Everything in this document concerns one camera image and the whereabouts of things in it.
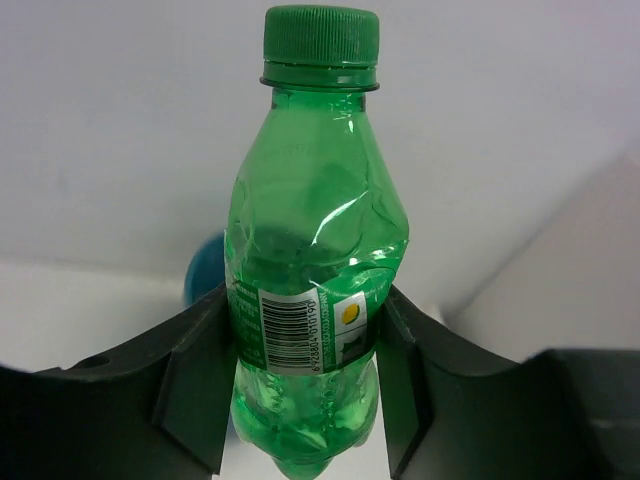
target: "barcode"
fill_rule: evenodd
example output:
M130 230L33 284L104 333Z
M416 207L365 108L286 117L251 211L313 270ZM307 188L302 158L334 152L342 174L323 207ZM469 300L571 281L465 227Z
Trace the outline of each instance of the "barcode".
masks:
M295 296L260 291L260 316L269 370L321 373L320 312L315 289Z

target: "blue round object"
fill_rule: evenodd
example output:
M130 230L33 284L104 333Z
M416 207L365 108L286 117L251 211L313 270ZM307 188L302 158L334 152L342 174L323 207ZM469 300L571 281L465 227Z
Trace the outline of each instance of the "blue round object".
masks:
M184 279L184 303L193 305L224 282L224 234L207 241L191 259Z

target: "green plastic bottle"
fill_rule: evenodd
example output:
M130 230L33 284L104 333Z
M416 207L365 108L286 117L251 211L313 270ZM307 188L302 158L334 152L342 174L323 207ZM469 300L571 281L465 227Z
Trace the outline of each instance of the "green plastic bottle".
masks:
M240 361L231 413L290 479L362 444L378 379L376 312L409 235L365 112L378 17L322 6L267 12L271 110L238 174L225 240Z

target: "green label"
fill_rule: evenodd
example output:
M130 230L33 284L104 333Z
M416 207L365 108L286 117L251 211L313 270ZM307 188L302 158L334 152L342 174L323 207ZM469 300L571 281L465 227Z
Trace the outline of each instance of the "green label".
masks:
M289 375L342 368L374 347L376 313L393 276L393 270L374 268L299 295L276 295L227 278L240 356L256 367Z

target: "bottle cap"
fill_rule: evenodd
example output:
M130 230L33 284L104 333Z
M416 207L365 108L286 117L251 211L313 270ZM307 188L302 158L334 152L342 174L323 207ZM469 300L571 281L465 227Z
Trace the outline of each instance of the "bottle cap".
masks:
M375 90L379 25L377 15L366 10L320 5L270 8L261 81L309 89Z

